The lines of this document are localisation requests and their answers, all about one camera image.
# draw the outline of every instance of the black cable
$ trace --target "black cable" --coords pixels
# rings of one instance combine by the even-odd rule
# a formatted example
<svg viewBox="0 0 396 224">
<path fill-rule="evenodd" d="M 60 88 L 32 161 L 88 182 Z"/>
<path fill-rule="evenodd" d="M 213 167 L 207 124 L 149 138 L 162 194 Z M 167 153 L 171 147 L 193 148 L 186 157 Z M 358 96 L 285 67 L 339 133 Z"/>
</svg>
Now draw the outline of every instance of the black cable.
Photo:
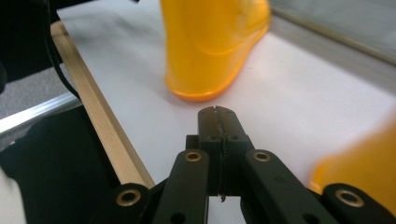
<svg viewBox="0 0 396 224">
<path fill-rule="evenodd" d="M 50 0 L 45 1 L 44 6 L 42 7 L 42 13 L 41 13 L 41 19 L 44 24 L 44 40 L 46 43 L 46 49 L 47 53 L 49 55 L 49 60 L 52 63 L 53 68 L 55 69 L 56 74 L 58 75 L 59 79 L 62 81 L 64 86 L 73 94 L 75 95 L 79 100 L 78 93 L 76 90 L 70 85 L 69 81 L 66 79 L 64 76 L 64 72 L 62 72 L 61 66 L 59 65 L 59 60 L 58 60 L 58 55 L 57 51 L 55 49 L 55 46 L 52 42 L 52 35 L 50 33 Z"/>
</svg>

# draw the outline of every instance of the black metal bracket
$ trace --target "black metal bracket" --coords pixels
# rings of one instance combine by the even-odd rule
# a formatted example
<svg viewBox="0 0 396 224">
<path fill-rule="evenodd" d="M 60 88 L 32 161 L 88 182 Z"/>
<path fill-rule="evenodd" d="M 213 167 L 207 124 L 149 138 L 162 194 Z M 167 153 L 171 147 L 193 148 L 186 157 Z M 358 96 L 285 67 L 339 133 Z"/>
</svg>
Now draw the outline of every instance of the black metal bracket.
<svg viewBox="0 0 396 224">
<path fill-rule="evenodd" d="M 92 223 L 206 223 L 208 197 L 240 196 L 246 223 L 396 223 L 363 191 L 345 184 L 317 195 L 273 153 L 255 149 L 235 113 L 208 107 L 187 135 L 169 177 L 153 189 L 114 189 Z"/>
</svg>

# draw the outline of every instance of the wooden strip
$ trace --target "wooden strip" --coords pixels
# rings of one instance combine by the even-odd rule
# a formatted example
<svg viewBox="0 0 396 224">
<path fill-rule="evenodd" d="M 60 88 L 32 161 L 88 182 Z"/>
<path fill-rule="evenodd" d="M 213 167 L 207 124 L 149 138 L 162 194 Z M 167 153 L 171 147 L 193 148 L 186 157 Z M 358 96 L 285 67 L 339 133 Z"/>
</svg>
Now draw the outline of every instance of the wooden strip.
<svg viewBox="0 0 396 224">
<path fill-rule="evenodd" d="M 53 23 L 51 33 L 121 184 L 137 183 L 152 188 L 154 181 L 83 62 L 64 24 L 61 21 Z"/>
</svg>

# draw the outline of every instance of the white table surface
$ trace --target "white table surface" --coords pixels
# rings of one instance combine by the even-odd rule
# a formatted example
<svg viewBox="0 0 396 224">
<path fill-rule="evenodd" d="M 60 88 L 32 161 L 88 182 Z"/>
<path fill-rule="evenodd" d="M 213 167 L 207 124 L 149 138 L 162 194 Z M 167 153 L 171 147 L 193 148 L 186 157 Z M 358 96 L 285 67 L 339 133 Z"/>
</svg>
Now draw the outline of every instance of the white table surface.
<svg viewBox="0 0 396 224">
<path fill-rule="evenodd" d="M 233 110 L 254 146 L 274 152 L 304 184 L 319 159 L 396 113 L 396 67 L 280 18 L 226 92 L 191 103 L 164 84 L 158 1 L 100 0 L 58 13 L 156 183 L 169 176 L 186 134 L 197 134 L 197 113 L 207 106 Z M 209 223 L 243 223 L 238 203 L 211 199 Z"/>
</svg>

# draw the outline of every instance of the yellow boot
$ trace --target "yellow boot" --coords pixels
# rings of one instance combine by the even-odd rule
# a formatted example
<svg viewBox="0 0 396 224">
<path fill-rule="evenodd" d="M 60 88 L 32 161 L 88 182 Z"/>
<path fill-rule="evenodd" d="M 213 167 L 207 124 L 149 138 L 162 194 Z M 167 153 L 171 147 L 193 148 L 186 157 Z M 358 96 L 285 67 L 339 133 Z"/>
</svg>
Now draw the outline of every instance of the yellow boot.
<svg viewBox="0 0 396 224">
<path fill-rule="evenodd" d="M 321 193 L 327 185 L 345 183 L 365 191 L 396 216 L 396 119 L 381 133 L 322 160 L 309 188 Z"/>
<path fill-rule="evenodd" d="M 162 0 L 168 89 L 190 101 L 221 94 L 266 33 L 266 0 Z"/>
</svg>

